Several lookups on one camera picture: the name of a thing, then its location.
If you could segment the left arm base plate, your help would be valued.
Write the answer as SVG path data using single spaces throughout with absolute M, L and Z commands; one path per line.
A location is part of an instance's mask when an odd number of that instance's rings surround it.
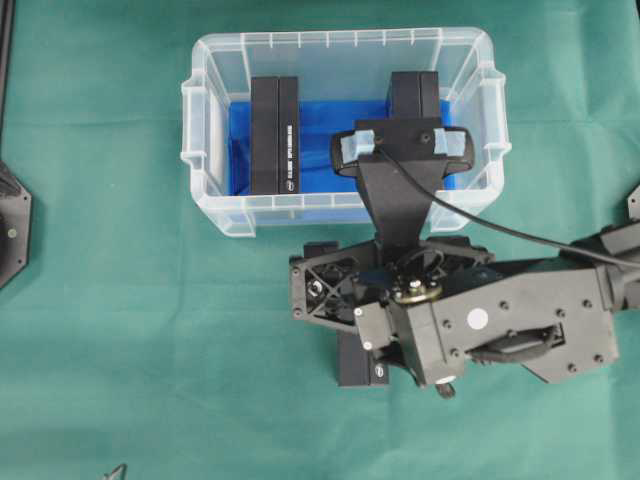
M 1 287 L 29 261 L 32 195 L 1 162 Z

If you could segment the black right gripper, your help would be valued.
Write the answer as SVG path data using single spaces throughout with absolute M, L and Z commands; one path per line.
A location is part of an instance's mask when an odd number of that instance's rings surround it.
M 620 271 L 567 253 L 499 261 L 465 237 L 409 249 L 310 243 L 289 261 L 292 315 L 362 347 L 444 398 L 468 363 L 557 384 L 619 357 Z

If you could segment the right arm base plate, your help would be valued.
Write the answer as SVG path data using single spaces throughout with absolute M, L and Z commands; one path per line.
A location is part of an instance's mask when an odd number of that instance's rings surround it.
M 640 221 L 640 185 L 637 185 L 627 196 L 627 212 L 630 221 Z

